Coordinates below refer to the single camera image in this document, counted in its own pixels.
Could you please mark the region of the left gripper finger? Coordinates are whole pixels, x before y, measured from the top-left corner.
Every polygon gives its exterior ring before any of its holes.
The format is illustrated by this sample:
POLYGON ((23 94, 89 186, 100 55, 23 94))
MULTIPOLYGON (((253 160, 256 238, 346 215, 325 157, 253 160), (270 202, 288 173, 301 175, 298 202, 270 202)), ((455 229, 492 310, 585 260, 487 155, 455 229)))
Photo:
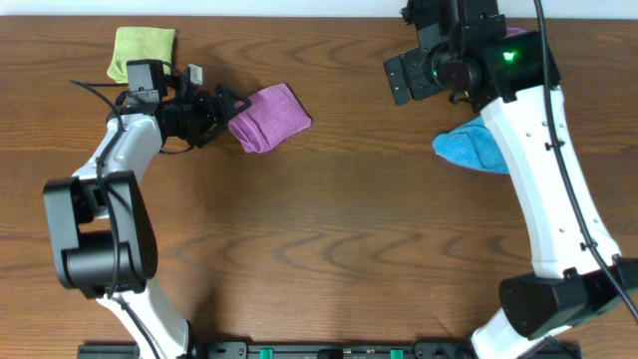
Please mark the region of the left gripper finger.
POLYGON ((230 87, 222 84, 215 86, 215 94, 220 109, 224 113, 241 113, 252 105, 248 98, 240 96, 230 87))
POLYGON ((228 130, 227 120, 205 120, 200 126, 198 147, 203 148, 228 130))

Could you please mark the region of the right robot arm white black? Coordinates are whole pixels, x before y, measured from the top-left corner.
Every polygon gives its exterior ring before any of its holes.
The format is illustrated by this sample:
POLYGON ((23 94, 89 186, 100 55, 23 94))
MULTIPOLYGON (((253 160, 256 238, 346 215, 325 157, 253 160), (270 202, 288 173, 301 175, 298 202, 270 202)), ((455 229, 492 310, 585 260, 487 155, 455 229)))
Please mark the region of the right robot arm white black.
POLYGON ((558 334, 630 302, 637 262, 622 256, 599 218, 542 33, 439 37, 384 69, 399 105, 443 91, 471 104, 504 159, 527 225, 532 271, 501 282, 499 310, 461 357, 536 354, 558 334))

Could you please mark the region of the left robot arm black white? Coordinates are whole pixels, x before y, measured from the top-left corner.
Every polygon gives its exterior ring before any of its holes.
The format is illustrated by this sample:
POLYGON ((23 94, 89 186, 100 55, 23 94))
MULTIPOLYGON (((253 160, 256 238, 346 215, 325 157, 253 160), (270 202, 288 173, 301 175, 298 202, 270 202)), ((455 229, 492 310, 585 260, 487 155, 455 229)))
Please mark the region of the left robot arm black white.
POLYGON ((59 282, 110 310, 131 344, 84 344, 80 358, 244 358, 241 342, 207 342, 172 307, 155 279, 159 252, 140 182, 166 139, 190 149, 215 139, 251 102, 187 76, 133 80, 108 101, 107 132, 70 177, 43 189, 59 282))

